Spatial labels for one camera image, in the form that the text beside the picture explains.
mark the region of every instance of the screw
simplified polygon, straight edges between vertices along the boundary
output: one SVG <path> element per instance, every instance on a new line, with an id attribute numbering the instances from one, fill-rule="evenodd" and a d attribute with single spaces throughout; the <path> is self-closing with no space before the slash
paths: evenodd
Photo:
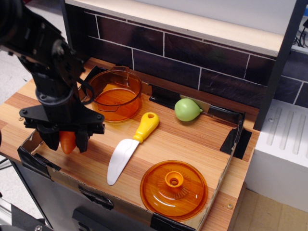
<path id="1" fill-rule="evenodd" d="M 40 225 L 36 226 L 34 231 L 42 231 L 43 227 L 41 227 Z"/>
<path id="2" fill-rule="evenodd" d="M 227 205 L 227 208 L 228 208 L 228 209 L 233 209 L 233 205 L 232 205 L 232 204 L 228 204 L 228 205 Z"/>

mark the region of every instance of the floor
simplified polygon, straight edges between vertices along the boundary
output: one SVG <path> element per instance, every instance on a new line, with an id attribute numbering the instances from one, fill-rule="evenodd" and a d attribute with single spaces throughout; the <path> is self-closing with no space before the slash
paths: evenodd
<path id="1" fill-rule="evenodd" d="M 66 38 L 59 0 L 32 0 L 27 4 L 59 28 Z M 16 57 L 0 51 L 0 104 L 26 84 L 31 75 Z M 35 218 L 41 218 L 30 195 L 24 188 L 9 161 L 0 164 L 0 192 L 3 199 Z M 245 190 L 233 231 L 308 231 L 308 213 L 275 202 L 267 197 Z"/>

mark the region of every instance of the wooden countertop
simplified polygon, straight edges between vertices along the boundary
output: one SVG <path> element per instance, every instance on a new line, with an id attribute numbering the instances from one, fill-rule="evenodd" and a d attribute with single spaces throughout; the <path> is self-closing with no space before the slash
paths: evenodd
<path id="1" fill-rule="evenodd" d="M 84 77 L 92 68 L 93 63 L 89 62 L 86 65 Z M 81 154 L 78 150 L 74 150 L 70 155 L 65 155 L 60 148 L 58 151 L 52 151 L 43 145 L 39 148 L 39 154 L 60 166 L 61 172 L 142 208 L 145 207 L 138 191 L 141 178 L 148 168 L 164 160 L 181 160 L 196 167 L 207 181 L 209 196 L 213 195 L 217 178 L 229 159 L 229 155 L 220 152 L 219 149 L 232 129 L 232 124 L 206 115 L 201 115 L 197 120 L 183 124 L 175 118 L 173 110 L 150 102 L 148 98 L 149 96 L 145 94 L 142 96 L 142 109 L 129 121 L 119 125 L 105 123 L 106 133 L 93 135 L 87 152 Z M 1 155 L 20 163 L 17 149 L 33 130 L 25 128 L 23 121 L 19 120 L 19 110 L 38 104 L 35 97 L 35 84 L 31 80 L 0 106 Z M 106 172 L 114 148 L 122 139 L 132 137 L 141 116 L 147 111 L 152 111 L 153 104 L 156 110 L 154 112 L 162 118 L 159 127 L 144 143 L 139 145 L 118 182 L 114 186 L 108 186 Z M 244 126 L 253 133 L 244 158 L 243 160 L 237 158 L 231 160 L 223 184 L 202 228 L 203 231 L 226 231 L 228 229 L 234 212 L 234 208 L 229 209 L 228 204 L 236 206 L 259 136 L 259 132 L 252 129 L 252 120 L 245 122 Z M 125 187 L 130 188 L 133 197 L 128 198 L 125 194 L 123 195 Z"/>

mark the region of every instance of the white shelf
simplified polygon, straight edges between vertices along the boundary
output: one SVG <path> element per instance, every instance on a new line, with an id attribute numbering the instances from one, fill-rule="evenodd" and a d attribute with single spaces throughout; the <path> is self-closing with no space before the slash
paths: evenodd
<path id="1" fill-rule="evenodd" d="M 185 35 L 277 57 L 283 35 L 134 0 L 66 0 L 68 4 Z"/>

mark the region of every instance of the yellow knife handle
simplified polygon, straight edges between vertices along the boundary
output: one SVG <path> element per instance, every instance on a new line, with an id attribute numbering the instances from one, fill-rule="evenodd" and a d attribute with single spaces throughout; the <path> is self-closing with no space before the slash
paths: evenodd
<path id="1" fill-rule="evenodd" d="M 156 113 L 153 112 L 145 113 L 141 118 L 140 125 L 133 139 L 142 143 L 151 134 L 151 132 L 158 126 L 158 124 L 159 124 L 159 117 Z"/>

